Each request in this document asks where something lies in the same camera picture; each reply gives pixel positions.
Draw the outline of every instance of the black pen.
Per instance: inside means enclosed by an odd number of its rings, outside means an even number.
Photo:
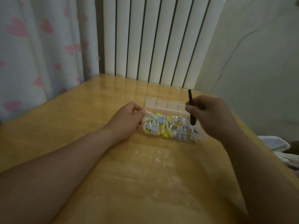
[[[189,105],[194,105],[191,90],[188,90],[188,95],[189,95]],[[190,124],[192,126],[194,126],[196,124],[196,118],[192,115],[190,115]]]

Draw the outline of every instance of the clear plastic box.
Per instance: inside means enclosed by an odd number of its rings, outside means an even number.
[[[182,141],[200,140],[200,124],[197,121],[191,126],[184,103],[147,97],[144,109],[147,113],[142,120],[142,130],[146,135]]]

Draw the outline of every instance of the table surface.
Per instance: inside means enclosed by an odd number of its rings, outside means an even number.
[[[100,74],[0,127],[0,172],[102,127],[129,101],[144,107],[147,96],[185,102],[188,91]],[[299,188],[292,171],[237,121]],[[219,142],[207,135],[197,143],[153,138],[138,128],[100,158],[54,223],[247,221],[236,177]]]

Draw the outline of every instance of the pink heart pattern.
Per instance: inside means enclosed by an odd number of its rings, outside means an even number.
[[[23,3],[21,0],[18,0],[18,2],[19,2],[20,7],[21,7],[22,9],[25,9],[25,5],[24,5],[24,3]]]
[[[51,23],[49,22],[49,20],[44,18],[43,24],[41,24],[40,27],[44,32],[46,32],[48,34],[54,34],[53,27],[52,27]]]
[[[83,41],[82,45],[83,45],[85,50],[88,50],[89,43],[87,41]]]
[[[69,18],[69,11],[68,11],[68,9],[66,7],[63,8],[63,12],[64,12],[64,16],[66,18]]]
[[[2,104],[2,107],[9,112],[18,112],[20,111],[21,105],[22,105],[21,101],[7,101]]]
[[[43,80],[40,76],[35,79],[34,84],[36,86],[43,86],[44,85]]]
[[[61,64],[55,64],[54,67],[55,67],[58,71],[62,71],[62,66],[61,66]]]
[[[0,69],[6,65],[5,61],[0,60]]]
[[[74,44],[74,46],[78,52],[81,52],[81,44],[80,43],[76,43],[76,44]]]
[[[22,21],[15,17],[13,17],[10,21],[12,22],[13,26],[6,26],[6,29],[10,34],[18,37],[28,37],[27,31]]]
[[[64,49],[68,52],[70,56],[74,55],[74,47],[72,45],[65,46]]]
[[[62,87],[61,90],[59,90],[59,93],[60,93],[60,94],[63,94],[63,93],[65,93],[65,92],[67,92],[67,91],[68,91],[68,90],[67,90],[66,88]]]
[[[84,18],[84,21],[85,21],[85,22],[88,21],[88,17],[87,17],[87,15],[83,14],[83,18]]]

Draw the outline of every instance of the white radiator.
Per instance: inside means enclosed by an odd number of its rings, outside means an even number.
[[[103,0],[105,73],[193,89],[225,0]]]

